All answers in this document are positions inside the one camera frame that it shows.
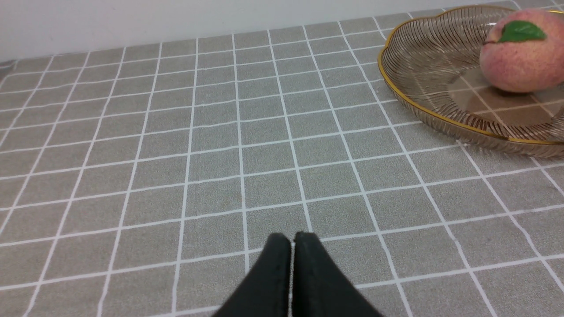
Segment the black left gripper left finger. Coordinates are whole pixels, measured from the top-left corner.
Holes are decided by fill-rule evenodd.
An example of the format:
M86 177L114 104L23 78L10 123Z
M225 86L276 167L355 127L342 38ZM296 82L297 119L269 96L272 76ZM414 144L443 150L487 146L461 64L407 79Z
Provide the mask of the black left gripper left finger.
M259 258L215 317L286 317L289 311L291 243L272 233Z

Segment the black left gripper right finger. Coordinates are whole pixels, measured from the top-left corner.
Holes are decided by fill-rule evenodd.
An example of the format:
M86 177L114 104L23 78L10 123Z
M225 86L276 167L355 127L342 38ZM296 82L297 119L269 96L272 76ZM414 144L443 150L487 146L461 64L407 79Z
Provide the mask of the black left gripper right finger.
M315 233L294 237L294 317L382 317L338 268Z

